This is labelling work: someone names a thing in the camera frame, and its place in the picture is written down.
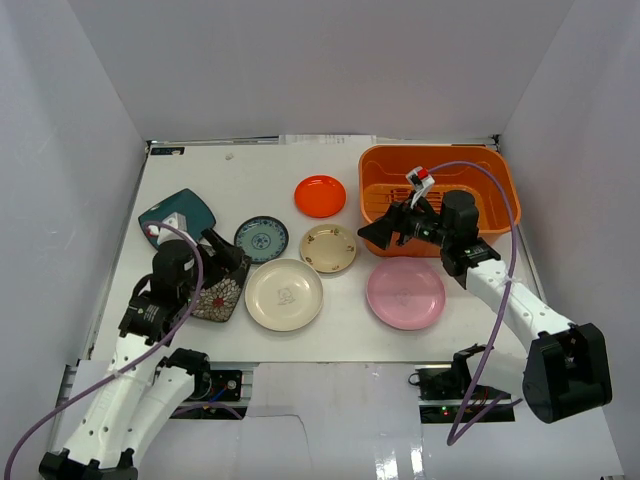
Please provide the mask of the blue floral round plate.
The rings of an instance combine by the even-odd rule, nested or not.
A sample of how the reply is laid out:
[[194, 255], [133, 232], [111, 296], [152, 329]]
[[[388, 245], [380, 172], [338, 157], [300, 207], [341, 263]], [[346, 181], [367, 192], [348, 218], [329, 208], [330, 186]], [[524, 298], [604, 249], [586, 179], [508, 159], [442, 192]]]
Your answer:
[[286, 250], [288, 243], [289, 232], [286, 226], [271, 216], [256, 216], [246, 220], [234, 235], [234, 244], [256, 265], [278, 258]]

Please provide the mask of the dark chrysanthemum square plate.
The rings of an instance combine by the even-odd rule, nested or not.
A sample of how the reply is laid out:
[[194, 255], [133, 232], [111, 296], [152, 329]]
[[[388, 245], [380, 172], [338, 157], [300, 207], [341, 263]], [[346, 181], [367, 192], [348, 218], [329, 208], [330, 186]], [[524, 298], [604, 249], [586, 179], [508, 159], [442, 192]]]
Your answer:
[[215, 285], [203, 288], [192, 315], [215, 323], [229, 321], [240, 301], [250, 266], [250, 257], [243, 255], [237, 270], [226, 275]]

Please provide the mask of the beige floral small plate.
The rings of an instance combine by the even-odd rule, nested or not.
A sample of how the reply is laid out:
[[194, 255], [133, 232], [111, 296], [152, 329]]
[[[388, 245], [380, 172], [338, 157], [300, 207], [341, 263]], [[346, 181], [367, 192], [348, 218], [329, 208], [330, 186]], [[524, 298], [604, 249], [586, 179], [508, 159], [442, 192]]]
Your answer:
[[357, 242], [353, 233], [337, 224], [321, 224], [309, 229], [302, 237], [301, 259], [316, 272], [335, 274], [348, 268], [355, 260]]

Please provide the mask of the cream bear round plate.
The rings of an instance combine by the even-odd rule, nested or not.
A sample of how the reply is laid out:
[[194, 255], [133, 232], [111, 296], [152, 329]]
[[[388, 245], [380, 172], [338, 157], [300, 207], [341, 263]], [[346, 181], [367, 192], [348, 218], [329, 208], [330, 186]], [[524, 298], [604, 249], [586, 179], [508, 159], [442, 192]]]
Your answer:
[[261, 265], [248, 279], [244, 293], [251, 318], [275, 332], [291, 332], [311, 323], [324, 303], [318, 273], [306, 263], [280, 258]]

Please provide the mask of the pink round plate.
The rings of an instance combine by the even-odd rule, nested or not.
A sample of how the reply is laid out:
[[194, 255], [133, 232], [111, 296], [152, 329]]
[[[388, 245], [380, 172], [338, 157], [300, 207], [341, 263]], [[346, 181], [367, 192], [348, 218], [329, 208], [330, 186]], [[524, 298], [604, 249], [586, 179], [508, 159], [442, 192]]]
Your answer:
[[369, 275], [366, 298], [383, 323], [404, 331], [434, 325], [446, 304], [444, 284], [425, 258], [393, 257]]

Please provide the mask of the orange round plate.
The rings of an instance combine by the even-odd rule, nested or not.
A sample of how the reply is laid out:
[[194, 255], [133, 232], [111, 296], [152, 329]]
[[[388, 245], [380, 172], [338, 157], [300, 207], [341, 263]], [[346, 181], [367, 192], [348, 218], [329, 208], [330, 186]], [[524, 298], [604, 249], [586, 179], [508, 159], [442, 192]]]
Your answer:
[[297, 208], [312, 218], [328, 218], [339, 213], [347, 201], [340, 181], [328, 175], [313, 175], [302, 180], [294, 191]]

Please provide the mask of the teal square plate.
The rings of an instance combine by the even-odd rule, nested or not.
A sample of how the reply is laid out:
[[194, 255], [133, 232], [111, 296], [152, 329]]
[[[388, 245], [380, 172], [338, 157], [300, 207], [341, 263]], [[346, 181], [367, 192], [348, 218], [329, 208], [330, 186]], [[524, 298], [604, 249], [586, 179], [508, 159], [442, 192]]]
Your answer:
[[155, 225], [145, 227], [146, 223], [170, 224], [187, 233], [194, 241], [201, 242], [204, 239], [202, 231], [214, 227], [216, 218], [196, 193], [185, 188], [144, 211], [138, 217], [138, 222], [147, 241], [154, 249], [158, 249], [162, 241], [175, 239], [176, 236]]

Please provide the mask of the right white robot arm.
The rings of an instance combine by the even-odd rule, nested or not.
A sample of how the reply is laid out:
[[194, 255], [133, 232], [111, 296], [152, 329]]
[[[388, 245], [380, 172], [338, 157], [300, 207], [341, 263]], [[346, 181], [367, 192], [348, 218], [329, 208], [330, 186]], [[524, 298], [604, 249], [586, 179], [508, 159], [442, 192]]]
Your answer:
[[[485, 345], [455, 353], [449, 377], [459, 396], [477, 397], [488, 385], [487, 372], [494, 376], [495, 389], [522, 396], [545, 423], [610, 403], [603, 333], [592, 323], [578, 325], [555, 312], [514, 280], [498, 252], [480, 237], [478, 219], [473, 195], [453, 190], [445, 193], [438, 211], [425, 199], [394, 202], [358, 234], [380, 249], [410, 239], [438, 246], [444, 270], [499, 314], [525, 348], [523, 367], [505, 359], [489, 365]], [[471, 359], [479, 365], [468, 363]]]

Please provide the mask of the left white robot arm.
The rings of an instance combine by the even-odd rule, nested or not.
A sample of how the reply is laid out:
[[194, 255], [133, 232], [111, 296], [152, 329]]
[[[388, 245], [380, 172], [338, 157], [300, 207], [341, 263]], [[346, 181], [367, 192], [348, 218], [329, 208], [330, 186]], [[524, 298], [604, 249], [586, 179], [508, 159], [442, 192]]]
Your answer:
[[105, 377], [82, 392], [93, 399], [58, 452], [39, 465], [44, 479], [135, 479], [153, 439], [188, 398], [211, 387], [206, 354], [173, 348], [179, 326], [203, 306], [209, 292], [222, 294], [223, 317], [238, 303], [250, 259], [213, 229], [204, 244], [168, 225], [152, 270], [134, 286]]

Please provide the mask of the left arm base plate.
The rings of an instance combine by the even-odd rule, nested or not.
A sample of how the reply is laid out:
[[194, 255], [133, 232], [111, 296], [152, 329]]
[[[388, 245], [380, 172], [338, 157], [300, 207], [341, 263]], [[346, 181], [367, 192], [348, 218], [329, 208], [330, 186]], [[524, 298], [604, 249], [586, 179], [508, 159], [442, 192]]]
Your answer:
[[218, 369], [203, 376], [197, 392], [173, 413], [180, 420], [242, 420], [248, 408], [252, 373]]

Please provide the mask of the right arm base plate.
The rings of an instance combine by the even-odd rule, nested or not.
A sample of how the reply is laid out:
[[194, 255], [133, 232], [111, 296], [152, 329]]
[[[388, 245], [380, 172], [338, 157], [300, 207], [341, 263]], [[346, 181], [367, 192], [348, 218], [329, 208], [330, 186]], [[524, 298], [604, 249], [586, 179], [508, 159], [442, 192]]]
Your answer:
[[417, 365], [408, 383], [418, 391], [420, 421], [423, 425], [451, 425], [457, 417], [466, 423], [492, 403], [496, 405], [480, 419], [482, 423], [511, 423], [521, 396], [519, 359], [500, 360], [490, 356], [469, 399], [465, 398], [484, 347], [473, 345], [454, 354], [449, 362]]

